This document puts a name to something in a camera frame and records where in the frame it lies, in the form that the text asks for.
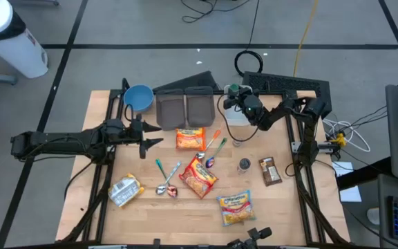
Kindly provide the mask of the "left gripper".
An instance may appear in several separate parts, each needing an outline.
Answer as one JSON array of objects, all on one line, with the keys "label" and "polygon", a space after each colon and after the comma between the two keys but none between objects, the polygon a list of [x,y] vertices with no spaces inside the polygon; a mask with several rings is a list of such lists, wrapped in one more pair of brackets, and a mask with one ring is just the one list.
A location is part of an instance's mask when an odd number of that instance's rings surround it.
[{"label": "left gripper", "polygon": [[147,149],[152,146],[162,142],[163,138],[152,138],[152,139],[144,139],[144,132],[154,132],[160,131],[161,128],[157,126],[153,126],[148,124],[147,122],[143,122],[142,115],[139,113],[135,118],[131,119],[129,127],[126,128],[126,144],[137,144],[139,145],[139,155],[141,159],[146,158]]}]

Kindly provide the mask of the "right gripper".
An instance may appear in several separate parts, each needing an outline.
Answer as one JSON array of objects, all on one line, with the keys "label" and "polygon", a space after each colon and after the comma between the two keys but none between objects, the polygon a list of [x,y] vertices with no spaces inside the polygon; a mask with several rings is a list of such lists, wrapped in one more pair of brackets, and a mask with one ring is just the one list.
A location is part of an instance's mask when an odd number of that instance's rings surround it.
[{"label": "right gripper", "polygon": [[252,90],[238,87],[237,93],[232,93],[232,90],[228,89],[227,99],[224,101],[224,109],[238,105],[241,109],[254,108],[254,94]]}]

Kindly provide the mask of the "blue bowl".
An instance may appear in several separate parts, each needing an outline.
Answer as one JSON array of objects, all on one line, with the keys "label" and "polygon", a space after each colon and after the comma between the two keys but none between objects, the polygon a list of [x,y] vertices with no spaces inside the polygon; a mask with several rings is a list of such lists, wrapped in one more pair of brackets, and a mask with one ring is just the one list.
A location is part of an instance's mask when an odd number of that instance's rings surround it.
[{"label": "blue bowl", "polygon": [[145,112],[151,108],[154,93],[147,85],[135,85],[126,90],[123,101],[125,105],[130,104],[134,111]]}]

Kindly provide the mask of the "orange ramen packet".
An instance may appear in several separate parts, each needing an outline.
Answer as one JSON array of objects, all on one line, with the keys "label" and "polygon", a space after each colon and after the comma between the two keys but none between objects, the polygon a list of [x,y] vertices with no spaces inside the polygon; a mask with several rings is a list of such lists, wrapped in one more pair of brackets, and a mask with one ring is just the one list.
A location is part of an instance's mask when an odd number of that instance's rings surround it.
[{"label": "orange ramen packet", "polygon": [[176,148],[205,150],[205,129],[176,129]]}]

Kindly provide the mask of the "yellow ramen packet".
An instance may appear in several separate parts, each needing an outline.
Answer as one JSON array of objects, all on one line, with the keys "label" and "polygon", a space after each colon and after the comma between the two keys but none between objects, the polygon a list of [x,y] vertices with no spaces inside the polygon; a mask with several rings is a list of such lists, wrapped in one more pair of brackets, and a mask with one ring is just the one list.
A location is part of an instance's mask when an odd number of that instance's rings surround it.
[{"label": "yellow ramen packet", "polygon": [[127,174],[108,189],[108,196],[119,208],[143,193],[144,188],[132,174]]}]

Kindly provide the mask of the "black-lid spice jar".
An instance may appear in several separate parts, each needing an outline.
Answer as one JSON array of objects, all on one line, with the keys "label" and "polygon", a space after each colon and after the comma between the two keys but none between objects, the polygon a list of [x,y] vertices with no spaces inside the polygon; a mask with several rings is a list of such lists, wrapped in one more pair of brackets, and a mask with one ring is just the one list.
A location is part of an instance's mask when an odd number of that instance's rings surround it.
[{"label": "black-lid spice jar", "polygon": [[251,167],[251,161],[248,158],[242,158],[237,166],[237,172],[244,174]]}]

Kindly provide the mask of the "white plastic bin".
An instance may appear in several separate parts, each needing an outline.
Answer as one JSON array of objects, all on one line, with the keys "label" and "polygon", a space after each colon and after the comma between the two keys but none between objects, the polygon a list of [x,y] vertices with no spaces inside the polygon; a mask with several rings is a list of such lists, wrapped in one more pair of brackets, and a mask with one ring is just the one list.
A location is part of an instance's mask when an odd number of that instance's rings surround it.
[{"label": "white plastic bin", "polygon": [[[223,102],[228,98],[228,92],[231,88],[231,86],[235,85],[227,85],[224,87],[224,97],[223,97]],[[250,86],[247,85],[237,85],[240,88],[248,88],[252,90]],[[248,119],[244,116],[242,111],[239,111],[240,108],[237,105],[234,105],[230,107],[229,109],[224,110],[224,115],[227,119],[227,122],[229,126],[235,126],[235,127],[243,127],[243,126],[249,126],[250,123]]]}]

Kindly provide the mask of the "grey plastic bin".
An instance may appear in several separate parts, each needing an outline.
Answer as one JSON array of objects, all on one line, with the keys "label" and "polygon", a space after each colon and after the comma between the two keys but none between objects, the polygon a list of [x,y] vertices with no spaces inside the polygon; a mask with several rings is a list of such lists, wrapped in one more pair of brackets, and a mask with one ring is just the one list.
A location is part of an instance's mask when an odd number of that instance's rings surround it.
[{"label": "grey plastic bin", "polygon": [[185,128],[184,91],[171,89],[156,93],[157,124],[164,131]]},{"label": "grey plastic bin", "polygon": [[214,90],[210,86],[192,86],[185,89],[187,122],[190,127],[210,127],[214,123]]}]

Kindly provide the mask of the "black wedge-shaped panel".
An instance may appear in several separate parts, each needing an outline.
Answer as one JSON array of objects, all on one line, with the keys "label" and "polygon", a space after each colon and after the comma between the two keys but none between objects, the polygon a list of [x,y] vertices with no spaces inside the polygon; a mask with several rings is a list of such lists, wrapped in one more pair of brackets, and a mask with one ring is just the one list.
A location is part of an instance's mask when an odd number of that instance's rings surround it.
[{"label": "black wedge-shaped panel", "polygon": [[171,89],[182,89],[185,90],[188,87],[196,86],[210,86],[213,90],[219,90],[220,87],[216,83],[211,71],[205,71],[196,75],[192,75],[181,80],[177,80],[172,83],[168,83],[162,86],[158,86],[153,89],[156,91],[165,91]]}]

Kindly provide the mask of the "red ramen packet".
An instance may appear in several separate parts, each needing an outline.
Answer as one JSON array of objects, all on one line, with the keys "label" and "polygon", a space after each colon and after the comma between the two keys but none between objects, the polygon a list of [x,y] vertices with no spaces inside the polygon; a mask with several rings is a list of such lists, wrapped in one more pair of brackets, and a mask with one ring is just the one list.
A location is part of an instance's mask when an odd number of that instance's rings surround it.
[{"label": "red ramen packet", "polygon": [[218,177],[211,173],[202,159],[195,156],[191,162],[185,167],[182,174],[179,175],[180,180],[186,184],[196,195],[203,199],[212,189]]}]

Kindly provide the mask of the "brown snack bar packet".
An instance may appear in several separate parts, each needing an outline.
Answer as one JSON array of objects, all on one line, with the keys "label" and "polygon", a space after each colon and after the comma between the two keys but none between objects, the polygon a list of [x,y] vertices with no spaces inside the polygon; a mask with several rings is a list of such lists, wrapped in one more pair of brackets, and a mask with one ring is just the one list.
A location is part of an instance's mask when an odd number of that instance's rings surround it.
[{"label": "brown snack bar packet", "polygon": [[262,158],[259,161],[262,169],[264,184],[268,187],[282,182],[281,176],[278,173],[274,159],[272,157]]}]

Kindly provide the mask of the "blue ramen packet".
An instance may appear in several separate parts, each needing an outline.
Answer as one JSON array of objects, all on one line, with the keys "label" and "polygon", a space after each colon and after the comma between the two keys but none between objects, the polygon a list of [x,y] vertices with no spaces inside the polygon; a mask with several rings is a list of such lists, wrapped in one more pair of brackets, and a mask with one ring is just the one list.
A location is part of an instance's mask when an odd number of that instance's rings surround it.
[{"label": "blue ramen packet", "polygon": [[231,196],[218,196],[216,200],[220,206],[223,226],[256,219],[249,190]]}]

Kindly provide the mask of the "yellow plug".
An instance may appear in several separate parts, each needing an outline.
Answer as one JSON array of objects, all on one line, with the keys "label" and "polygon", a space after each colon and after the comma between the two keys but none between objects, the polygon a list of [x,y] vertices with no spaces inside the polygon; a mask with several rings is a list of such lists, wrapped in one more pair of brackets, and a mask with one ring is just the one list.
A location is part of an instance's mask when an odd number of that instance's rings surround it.
[{"label": "yellow plug", "polygon": [[343,132],[338,133],[336,138],[331,139],[330,142],[337,144],[339,147],[345,147],[347,145],[345,134]]}]

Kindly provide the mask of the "black support bar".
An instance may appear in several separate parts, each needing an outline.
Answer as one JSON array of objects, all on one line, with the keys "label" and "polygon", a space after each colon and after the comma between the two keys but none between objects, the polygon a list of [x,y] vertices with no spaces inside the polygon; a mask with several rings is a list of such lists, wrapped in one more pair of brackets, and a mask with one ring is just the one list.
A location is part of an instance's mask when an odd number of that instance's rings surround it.
[{"label": "black support bar", "polygon": [[380,174],[392,176],[390,156],[371,165],[362,167],[361,169],[357,169],[337,177],[337,186],[339,190],[346,190],[351,187],[373,181]]}]

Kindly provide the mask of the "white paper sheet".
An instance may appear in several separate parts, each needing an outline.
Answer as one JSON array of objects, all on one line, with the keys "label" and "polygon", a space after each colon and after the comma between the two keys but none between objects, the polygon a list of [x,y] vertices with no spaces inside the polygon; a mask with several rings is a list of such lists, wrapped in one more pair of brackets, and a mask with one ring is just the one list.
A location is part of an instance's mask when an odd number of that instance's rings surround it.
[{"label": "white paper sheet", "polygon": [[[340,177],[344,174],[353,172],[354,169],[352,167],[351,162],[332,162],[332,166],[335,170],[336,177]],[[341,190],[340,198],[342,203],[360,203],[362,202],[362,198],[360,195],[359,188],[357,186]]]}]

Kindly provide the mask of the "white trash can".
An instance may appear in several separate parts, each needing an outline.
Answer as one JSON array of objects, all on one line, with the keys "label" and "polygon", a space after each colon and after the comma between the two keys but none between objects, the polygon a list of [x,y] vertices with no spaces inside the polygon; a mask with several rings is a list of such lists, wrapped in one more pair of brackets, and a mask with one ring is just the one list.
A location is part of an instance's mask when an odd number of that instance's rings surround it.
[{"label": "white trash can", "polygon": [[0,57],[27,78],[48,72],[48,55],[8,0],[0,0]]}]

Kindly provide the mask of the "grey metal bar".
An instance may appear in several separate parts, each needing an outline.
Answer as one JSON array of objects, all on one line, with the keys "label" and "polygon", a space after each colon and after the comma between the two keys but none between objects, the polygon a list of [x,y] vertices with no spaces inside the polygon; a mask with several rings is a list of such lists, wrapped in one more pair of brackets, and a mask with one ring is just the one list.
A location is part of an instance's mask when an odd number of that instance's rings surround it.
[{"label": "grey metal bar", "polygon": [[27,4],[51,4],[54,6],[60,6],[59,0],[9,0],[13,3],[27,3]]}]

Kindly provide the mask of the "white computer mouse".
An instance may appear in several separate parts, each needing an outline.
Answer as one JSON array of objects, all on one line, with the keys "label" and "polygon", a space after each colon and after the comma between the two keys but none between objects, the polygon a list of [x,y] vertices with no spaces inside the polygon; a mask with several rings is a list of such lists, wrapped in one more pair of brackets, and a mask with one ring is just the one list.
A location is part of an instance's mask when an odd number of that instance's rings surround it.
[{"label": "white computer mouse", "polygon": [[380,225],[380,215],[379,215],[379,208],[372,207],[367,210],[366,216],[373,225]]}]

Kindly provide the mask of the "orange-handled spoon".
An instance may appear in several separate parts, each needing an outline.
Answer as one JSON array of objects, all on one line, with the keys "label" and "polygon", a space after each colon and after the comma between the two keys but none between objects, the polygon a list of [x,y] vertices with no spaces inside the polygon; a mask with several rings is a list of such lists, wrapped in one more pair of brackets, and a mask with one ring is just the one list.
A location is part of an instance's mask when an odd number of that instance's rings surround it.
[{"label": "orange-handled spoon", "polygon": [[212,145],[212,143],[214,142],[214,140],[217,139],[217,137],[220,135],[220,133],[221,133],[221,130],[220,130],[220,129],[217,130],[217,131],[214,133],[212,139],[211,139],[211,140],[208,142],[208,144],[206,145],[205,149],[204,149],[203,151],[201,151],[201,152],[198,152],[198,153],[196,154],[196,157],[197,157],[198,159],[203,159],[203,158],[205,157],[205,152],[206,152],[206,151],[208,150],[208,148]]}]

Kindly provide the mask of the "green-handled spoon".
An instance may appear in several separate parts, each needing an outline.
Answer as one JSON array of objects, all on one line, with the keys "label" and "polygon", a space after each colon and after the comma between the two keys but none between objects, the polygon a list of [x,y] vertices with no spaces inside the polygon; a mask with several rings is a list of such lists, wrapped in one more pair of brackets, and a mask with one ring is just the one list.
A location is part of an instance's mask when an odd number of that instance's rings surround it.
[{"label": "green-handled spoon", "polygon": [[225,146],[226,142],[227,142],[227,138],[223,138],[222,142],[220,143],[219,147],[217,148],[217,150],[215,151],[213,156],[211,156],[210,158],[207,159],[206,164],[205,164],[206,168],[210,168],[214,165],[217,154]]}]

